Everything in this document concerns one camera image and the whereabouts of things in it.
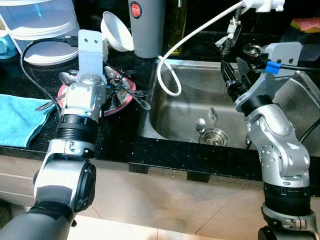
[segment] blue towel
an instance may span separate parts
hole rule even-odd
[[[46,123],[53,106],[35,109],[49,100],[0,94],[0,145],[27,147]]]

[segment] fork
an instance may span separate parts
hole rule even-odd
[[[120,91],[120,92],[128,92],[131,93],[137,97],[145,97],[148,96],[150,94],[152,94],[153,89],[147,89],[147,90],[126,90],[126,89],[118,89],[118,88],[106,88],[107,90],[112,90],[112,91]]]

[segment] red logo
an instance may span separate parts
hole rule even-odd
[[[142,8],[136,1],[131,2],[131,13],[135,19],[138,19],[142,15]]]

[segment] white hose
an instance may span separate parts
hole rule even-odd
[[[240,1],[238,3],[236,3],[235,5],[229,7],[227,10],[223,11],[222,13],[220,13],[219,15],[215,16],[214,18],[212,18],[210,21],[206,22],[205,24],[203,24],[202,26],[198,27],[196,30],[194,30],[193,32],[191,32],[189,35],[187,35],[186,37],[184,37],[183,39],[181,39],[176,45],[174,45],[163,57],[162,56],[158,56],[158,58],[160,59],[160,63],[156,69],[156,75],[158,78],[158,82],[161,86],[161,88],[170,96],[173,97],[177,97],[181,94],[181,84],[180,81],[175,73],[175,71],[172,69],[172,67],[170,66],[169,63],[166,62],[167,58],[177,49],[179,48],[182,44],[184,44],[186,41],[188,41],[190,38],[192,38],[194,35],[196,35],[197,33],[199,33],[200,31],[202,31],[203,29],[205,29],[206,27],[210,26],[211,24],[213,24],[214,22],[218,21],[219,19],[223,18],[225,15],[231,13],[232,11],[242,7],[244,5],[244,1]],[[165,64],[168,69],[170,70],[176,85],[178,87],[178,91],[177,92],[172,92],[170,91],[166,85],[164,84],[162,77],[161,77],[161,68],[162,65]]]

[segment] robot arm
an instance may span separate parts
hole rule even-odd
[[[95,197],[95,151],[101,106],[106,102],[101,33],[79,32],[79,73],[67,91],[56,138],[34,180],[34,206],[10,221],[3,240],[66,240],[80,211]]]
[[[268,59],[296,66],[301,51],[299,42],[272,43],[265,49]],[[310,209],[307,149],[297,140],[294,126],[277,104],[275,93],[294,75],[280,69],[277,74],[262,70],[251,77],[251,67],[237,59],[241,79],[232,67],[222,62],[227,92],[238,112],[244,113],[247,140],[259,153],[265,202],[261,211],[268,226],[261,228],[259,240],[319,240],[316,215]]]

